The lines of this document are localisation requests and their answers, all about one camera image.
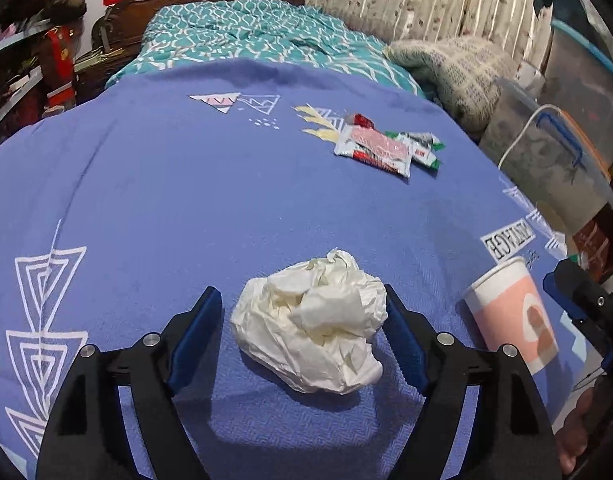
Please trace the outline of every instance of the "teal bedsheet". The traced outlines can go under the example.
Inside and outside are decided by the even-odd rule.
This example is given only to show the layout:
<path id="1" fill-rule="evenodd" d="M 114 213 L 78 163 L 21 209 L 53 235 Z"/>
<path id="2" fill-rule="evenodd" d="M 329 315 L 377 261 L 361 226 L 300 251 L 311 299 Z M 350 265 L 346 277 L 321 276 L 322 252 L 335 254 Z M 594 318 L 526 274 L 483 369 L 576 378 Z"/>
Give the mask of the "teal bedsheet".
<path id="1" fill-rule="evenodd" d="M 314 7 L 281 0 L 174 5 L 155 14 L 144 31 L 140 55 L 112 76 L 107 87 L 127 74 L 249 57 L 361 75 L 424 96 L 406 70 L 382 55 L 384 46 Z"/>

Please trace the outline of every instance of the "red snack packet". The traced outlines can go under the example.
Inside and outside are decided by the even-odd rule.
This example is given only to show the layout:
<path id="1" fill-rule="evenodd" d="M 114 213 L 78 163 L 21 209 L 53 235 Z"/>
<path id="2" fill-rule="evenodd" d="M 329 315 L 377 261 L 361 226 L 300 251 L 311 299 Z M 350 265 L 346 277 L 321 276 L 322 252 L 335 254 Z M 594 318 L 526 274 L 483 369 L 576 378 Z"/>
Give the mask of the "red snack packet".
<path id="1" fill-rule="evenodd" d="M 353 128 L 350 138 L 381 158 L 407 160 L 411 156 L 407 145 L 374 129 Z"/>
<path id="2" fill-rule="evenodd" d="M 362 128 L 370 128 L 371 130 L 375 129 L 375 123 L 364 117 L 362 114 L 355 114 L 346 119 L 347 124 L 354 124 L 355 126 L 360 126 Z"/>

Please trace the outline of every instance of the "blue gripper pad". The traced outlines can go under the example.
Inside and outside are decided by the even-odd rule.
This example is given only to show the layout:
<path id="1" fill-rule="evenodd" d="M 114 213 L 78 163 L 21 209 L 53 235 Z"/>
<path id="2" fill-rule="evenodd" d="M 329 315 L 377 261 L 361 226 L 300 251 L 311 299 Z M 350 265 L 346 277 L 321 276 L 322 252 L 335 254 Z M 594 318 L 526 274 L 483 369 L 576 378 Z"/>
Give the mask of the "blue gripper pad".
<path id="1" fill-rule="evenodd" d="M 567 298 L 564 294 L 560 292 L 555 284 L 555 273 L 548 273 L 544 277 L 544 281 L 542 282 L 542 286 L 544 287 L 544 291 L 555 300 L 555 303 L 560 305 L 568 314 L 569 317 L 573 320 L 583 320 L 588 316 L 586 313 L 575 303 L 573 303 L 569 298 Z"/>
<path id="2" fill-rule="evenodd" d="M 205 298 L 189 328 L 171 352 L 168 385 L 173 395 L 190 384 L 221 317 L 222 294 L 214 288 Z"/>
<path id="3" fill-rule="evenodd" d="M 386 296 L 388 318 L 382 329 L 400 366 L 404 380 L 424 394 L 429 386 L 427 359 L 422 346 L 409 329 L 404 314 L 390 295 Z"/>

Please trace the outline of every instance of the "bed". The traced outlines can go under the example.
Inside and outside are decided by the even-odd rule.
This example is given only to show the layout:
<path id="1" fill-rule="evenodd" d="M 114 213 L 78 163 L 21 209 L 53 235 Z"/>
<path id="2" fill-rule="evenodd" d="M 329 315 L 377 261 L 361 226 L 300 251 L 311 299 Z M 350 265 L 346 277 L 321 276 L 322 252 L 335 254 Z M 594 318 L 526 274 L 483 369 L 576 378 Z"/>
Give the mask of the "bed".
<path id="1" fill-rule="evenodd" d="M 123 0 L 104 22 L 109 48 L 126 52 L 104 70 L 106 88 L 126 75 L 247 57 L 357 74 L 423 95 L 404 68 L 384 57 L 385 43 L 304 0 Z M 93 44 L 102 45 L 98 28 Z"/>
<path id="2" fill-rule="evenodd" d="M 133 0 L 109 17 L 109 39 L 139 44 L 156 10 L 188 3 Z M 462 301 L 495 264 L 482 238 L 530 224 L 535 237 L 518 254 L 539 284 L 558 261 L 550 228 L 439 107 L 411 91 L 250 57 L 128 72 L 0 147 L 1 446 L 33 478 L 78 349 L 133 344 L 213 285 L 224 326 L 175 399 L 212 478 L 386 478 L 423 399 L 384 335 L 374 342 L 384 367 L 376 385 L 344 397 L 297 394 L 235 344 L 228 316 L 244 284 L 339 247 L 435 329 L 482 346 Z M 334 156 L 327 140 L 351 112 L 380 130 L 433 132 L 446 144 L 441 169 L 413 168 L 403 180 Z M 555 418 L 585 342 L 542 299 L 559 352 L 534 378 Z M 138 469 L 152 476 L 130 394 L 121 397 Z M 476 399 L 470 390 L 446 477 L 461 466 Z"/>

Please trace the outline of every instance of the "metal screw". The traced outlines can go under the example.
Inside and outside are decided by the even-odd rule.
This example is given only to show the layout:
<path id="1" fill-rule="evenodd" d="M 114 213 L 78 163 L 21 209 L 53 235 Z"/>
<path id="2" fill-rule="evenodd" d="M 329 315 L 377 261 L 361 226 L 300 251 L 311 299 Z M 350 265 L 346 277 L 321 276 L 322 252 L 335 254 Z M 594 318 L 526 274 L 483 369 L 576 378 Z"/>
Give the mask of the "metal screw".
<path id="1" fill-rule="evenodd" d="M 437 341 L 444 346 L 451 346 L 455 343 L 455 338 L 448 332 L 440 332 L 437 334 Z"/>
<path id="2" fill-rule="evenodd" d="M 517 356 L 517 348 L 515 348 L 513 345 L 504 345 L 502 347 L 502 351 L 509 357 Z"/>
<path id="3" fill-rule="evenodd" d="M 156 333 L 146 334 L 142 339 L 144 346 L 155 346 L 160 342 L 160 335 Z"/>
<path id="4" fill-rule="evenodd" d="M 95 347 L 93 345 L 85 345 L 80 349 L 80 355 L 82 357 L 91 357 L 95 353 Z"/>

